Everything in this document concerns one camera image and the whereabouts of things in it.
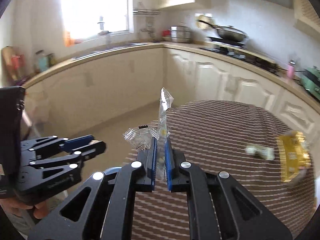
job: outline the pink bottle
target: pink bottle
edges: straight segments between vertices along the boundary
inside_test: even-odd
[[[296,63],[293,60],[290,60],[290,63],[288,64],[287,77],[289,79],[294,78],[295,64]]]

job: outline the sink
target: sink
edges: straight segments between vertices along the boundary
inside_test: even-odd
[[[83,59],[83,58],[86,58],[86,57],[90,57],[90,56],[93,56],[93,55],[96,55],[96,54],[99,54],[99,53],[102,53],[102,52],[114,50],[114,49],[123,49],[123,48],[129,48],[129,47],[135,47],[135,46],[141,46],[141,45],[147,45],[147,43],[128,43],[128,44],[124,44],[124,45],[121,45],[121,46],[110,47],[110,48],[107,48],[107,49],[95,50],[95,51],[91,51],[91,52],[89,52],[87,54],[81,55],[79,57],[73,57],[72,60]]]

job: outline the countertop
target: countertop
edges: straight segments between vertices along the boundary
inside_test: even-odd
[[[197,53],[201,54],[204,56],[212,57],[215,59],[219,59],[228,63],[231,63],[233,65],[237,65],[239,67],[242,67],[244,69],[247,69],[249,71],[252,71],[254,73],[257,73],[258,75],[261,75],[272,82],[282,86],[283,88],[287,89],[288,91],[292,92],[294,95],[296,95],[298,98],[306,102],[309,106],[311,106],[318,114],[320,114],[320,104],[313,99],[310,95],[306,93],[303,87],[299,86],[296,84],[294,81],[289,81],[286,78],[281,78],[278,77],[268,71],[265,71],[261,68],[258,68],[252,64],[243,62],[241,60],[238,60],[236,58],[228,57],[219,53],[215,52],[210,52],[206,51],[203,49],[199,49],[201,45],[199,44],[185,44],[185,43],[173,43],[173,42],[160,42],[160,43],[152,43],[152,42],[147,42],[146,45],[140,45],[140,46],[134,46],[134,47],[128,47],[128,48],[120,48],[120,49],[113,49],[110,51],[106,52],[101,52],[99,54],[95,54],[92,56],[88,56],[86,58],[78,59],[78,60],[73,60],[73,59],[68,59],[65,60],[61,63],[58,63],[57,65],[51,67],[50,69],[34,76],[31,80],[26,82],[23,87],[26,89],[33,86],[34,84],[41,82],[42,80],[59,73],[61,71],[64,71],[68,68],[96,60],[102,57],[107,57],[115,54],[120,54],[120,53],[126,53],[130,51],[136,51],[136,50],[142,50],[142,49],[155,49],[155,48],[170,48],[170,49],[179,49],[183,51],[189,51],[192,53]]]

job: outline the bright window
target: bright window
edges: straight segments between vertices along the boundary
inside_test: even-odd
[[[129,29],[128,0],[61,0],[61,7],[64,28],[74,40],[96,36],[101,16],[105,31]]]

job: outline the brown striped table surface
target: brown striped table surface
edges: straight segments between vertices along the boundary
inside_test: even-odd
[[[167,113],[172,147],[206,172],[228,171],[258,198],[296,237],[309,222],[314,207],[313,166],[295,187],[280,181],[276,137],[289,127],[267,110],[229,101],[196,101]],[[248,143],[273,147],[275,160],[245,153]],[[132,161],[136,154],[130,154]],[[189,240],[185,193],[170,193],[156,182],[152,193],[136,193],[132,239]]]

